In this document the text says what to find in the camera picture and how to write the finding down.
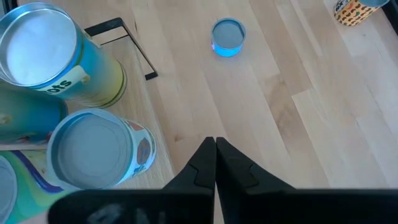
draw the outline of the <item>white can lid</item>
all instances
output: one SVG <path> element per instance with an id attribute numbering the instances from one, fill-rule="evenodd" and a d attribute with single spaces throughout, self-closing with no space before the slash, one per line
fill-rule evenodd
<path id="1" fill-rule="evenodd" d="M 123 122 L 100 109 L 77 111 L 53 132 L 48 149 L 49 171 L 64 189 L 105 189 L 126 174 L 132 139 Z"/>
<path id="2" fill-rule="evenodd" d="M 51 80 L 67 67 L 77 44 L 72 19 L 55 6 L 20 6 L 0 21 L 0 64 L 6 81 L 34 86 Z"/>
<path id="3" fill-rule="evenodd" d="M 17 177 L 6 158 L 0 156 L 0 223 L 5 223 L 15 206 Z"/>

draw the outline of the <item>cylindrical can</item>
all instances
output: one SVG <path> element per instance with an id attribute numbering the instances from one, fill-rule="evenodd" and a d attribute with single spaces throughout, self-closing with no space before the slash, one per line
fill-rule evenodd
<path id="1" fill-rule="evenodd" d="M 0 77 L 17 86 L 108 107 L 126 89 L 121 64 L 59 7 L 30 3 L 0 20 Z"/>
<path id="2" fill-rule="evenodd" d="M 143 125 L 86 109 L 55 128 L 47 163 L 63 189 L 108 189 L 147 170 L 155 154 L 155 139 Z"/>
<path id="3" fill-rule="evenodd" d="M 211 29 L 211 47 L 222 57 L 232 57 L 242 49 L 246 38 L 243 24 L 233 18 L 224 18 Z"/>
<path id="4" fill-rule="evenodd" d="M 67 191 L 47 175 L 45 150 L 0 151 L 0 223 L 38 215 Z"/>
<path id="5" fill-rule="evenodd" d="M 43 144 L 68 114 L 60 98 L 0 82 L 0 144 Z"/>
<path id="6" fill-rule="evenodd" d="M 339 0 L 334 8 L 337 21 L 356 26 L 389 0 Z"/>

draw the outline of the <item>black wire frame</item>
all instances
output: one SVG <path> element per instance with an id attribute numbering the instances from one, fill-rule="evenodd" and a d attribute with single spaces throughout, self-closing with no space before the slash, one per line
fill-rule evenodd
<path id="1" fill-rule="evenodd" d="M 7 13 L 7 12 L 15 9 L 16 7 L 18 7 L 17 0 L 2 0 L 2 5 L 4 7 L 4 13 Z M 86 33 L 88 35 L 93 37 L 95 35 L 102 34 L 104 32 L 107 32 L 109 30 L 113 30 L 113 29 L 118 28 L 118 27 L 123 27 L 123 29 L 127 33 L 127 35 L 125 35 L 123 37 L 127 37 L 127 36 L 130 37 L 130 39 L 132 40 L 134 45 L 138 48 L 138 50 L 140 51 L 142 56 L 145 58 L 145 60 L 148 62 L 149 66 L 153 70 L 153 72 L 148 73 L 148 74 L 145 75 L 145 79 L 146 80 L 150 80 L 150 79 L 153 79 L 153 78 L 157 77 L 158 73 L 157 73 L 155 67 L 153 66 L 152 62 L 150 62 L 150 60 L 148 59 L 148 56 L 145 54 L 145 52 L 143 51 L 141 46 L 138 44 L 137 39 L 133 36 L 133 34 L 127 28 L 127 26 L 124 23 L 124 21 L 122 20 L 122 18 L 117 17 L 117 18 L 102 22 L 100 24 L 93 25 L 91 27 L 86 28 L 85 31 L 86 31 Z M 117 39 L 114 39 L 114 40 L 110 40 L 109 42 L 104 43 L 104 44 L 108 44 L 108 43 L 113 42 L 115 40 L 118 40 L 120 38 L 117 38 Z"/>

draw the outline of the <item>colorful can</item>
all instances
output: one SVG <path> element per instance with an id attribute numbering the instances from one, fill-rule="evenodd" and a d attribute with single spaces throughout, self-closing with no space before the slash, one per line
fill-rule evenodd
<path id="1" fill-rule="evenodd" d="M 356 26 L 389 0 L 339 0 L 334 8 L 337 21 L 346 26 Z"/>
<path id="2" fill-rule="evenodd" d="M 68 114 L 60 98 L 0 82 L 0 144 L 43 144 Z"/>
<path id="3" fill-rule="evenodd" d="M 45 150 L 0 151 L 0 223 L 19 223 L 67 194 L 47 175 Z"/>
<path id="4" fill-rule="evenodd" d="M 224 18 L 213 26 L 211 36 L 213 50 L 222 57 L 232 57 L 241 51 L 246 29 L 238 20 Z"/>
<path id="5" fill-rule="evenodd" d="M 146 127 L 100 109 L 67 116 L 47 147 L 49 172 L 68 190 L 114 187 L 147 170 L 155 155 Z"/>
<path id="6" fill-rule="evenodd" d="M 19 6 L 0 20 L 0 33 L 0 77 L 13 85 L 100 108 L 126 89 L 121 64 L 59 7 Z"/>

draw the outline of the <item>small blue cup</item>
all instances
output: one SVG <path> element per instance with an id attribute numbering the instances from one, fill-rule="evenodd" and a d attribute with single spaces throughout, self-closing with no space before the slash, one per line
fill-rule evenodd
<path id="1" fill-rule="evenodd" d="M 222 57 L 232 57 L 239 53 L 246 39 L 243 24 L 233 18 L 217 21 L 211 29 L 211 34 L 211 46 Z"/>

